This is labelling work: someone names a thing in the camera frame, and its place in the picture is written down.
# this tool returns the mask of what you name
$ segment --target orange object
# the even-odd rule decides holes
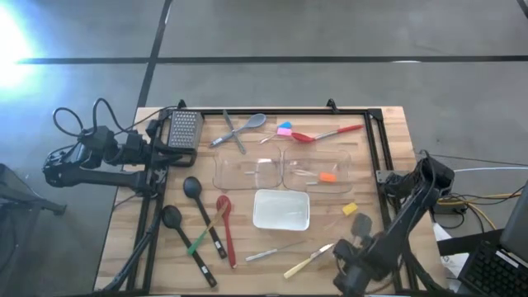
[[[335,174],[321,172],[319,173],[319,180],[321,182],[337,182],[337,177]]]

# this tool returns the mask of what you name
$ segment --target white dish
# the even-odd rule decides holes
[[[304,231],[310,225],[310,198],[298,191],[258,190],[253,224],[261,229]]]

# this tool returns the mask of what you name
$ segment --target red spoon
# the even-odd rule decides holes
[[[226,195],[218,197],[218,200],[216,201],[216,209],[221,209],[222,206],[224,206],[224,204],[226,203],[228,205],[228,208],[225,209],[225,212],[224,214],[222,214],[222,217],[224,218],[225,237],[228,241],[229,265],[231,266],[231,268],[236,268],[237,259],[234,256],[233,240],[231,239],[231,232],[229,231],[229,213],[231,212],[231,201],[229,201],[229,198]]]
[[[337,130],[334,130],[334,131],[331,131],[331,132],[327,132],[325,134],[317,135],[315,137],[309,137],[308,135],[304,135],[304,134],[301,134],[301,133],[295,133],[295,132],[293,132],[291,134],[291,136],[293,138],[297,139],[300,142],[311,143],[312,141],[315,141],[317,139],[325,138],[325,137],[328,137],[328,136],[332,136],[332,135],[335,135],[335,134],[340,134],[340,133],[347,132],[347,131],[358,130],[358,129],[361,129],[361,128],[363,128],[363,125],[352,125],[352,126],[348,126],[348,127],[345,127],[345,128],[337,129]]]

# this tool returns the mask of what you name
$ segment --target gray spoon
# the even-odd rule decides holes
[[[222,144],[223,142],[225,142],[226,140],[232,138],[234,136],[234,134],[237,134],[238,132],[242,131],[242,130],[245,130],[245,129],[251,129],[251,128],[258,128],[262,125],[264,125],[264,123],[266,123],[266,115],[264,114],[255,114],[255,115],[252,115],[249,120],[247,120],[247,123],[245,125],[243,125],[242,127],[238,128],[238,129],[235,129],[235,130],[232,130],[231,132],[227,133],[226,135],[220,137],[220,138],[217,138],[215,139],[210,147],[213,148],[219,144]]]

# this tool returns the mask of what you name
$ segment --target grater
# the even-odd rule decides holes
[[[200,112],[174,110],[167,145],[175,149],[198,149],[204,118]]]

